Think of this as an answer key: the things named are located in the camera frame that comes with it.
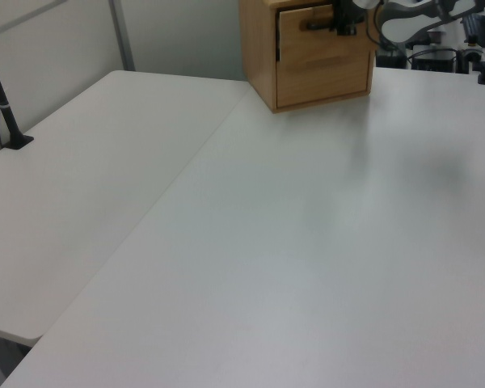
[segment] drawer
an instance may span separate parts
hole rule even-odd
[[[283,11],[278,20],[278,61],[288,68],[330,63],[332,58],[349,57],[375,50],[365,33],[365,23],[356,26],[355,36],[338,36],[328,28],[311,31],[308,23],[331,23],[332,6],[313,6]]]
[[[288,69],[276,64],[276,105],[278,108],[368,89],[369,61],[372,53],[336,58],[330,65],[308,70]]]
[[[278,108],[368,90],[374,46],[365,34],[365,23],[357,24],[355,36],[338,36],[329,29],[307,29],[308,23],[330,23],[332,18],[332,6],[279,14]]]

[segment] table surface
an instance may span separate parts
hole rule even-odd
[[[249,90],[3,387],[39,386],[484,388],[485,86]]]
[[[113,72],[0,151],[1,337],[54,324],[248,88]]]

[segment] black handle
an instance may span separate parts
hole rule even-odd
[[[329,22],[325,22],[325,21],[308,22],[308,24],[306,25],[306,28],[309,31],[324,30],[326,28],[328,29],[331,27],[332,27],[332,23],[330,21]]]

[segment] wooden box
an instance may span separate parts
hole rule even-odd
[[[244,72],[273,112],[370,93],[375,46],[365,22],[354,36],[308,29],[333,19],[322,0],[239,0],[239,17]]]

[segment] gray wall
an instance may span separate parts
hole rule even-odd
[[[137,71],[244,79],[238,0],[121,0]]]
[[[0,34],[0,79],[22,131],[121,69],[108,0],[68,0]]]

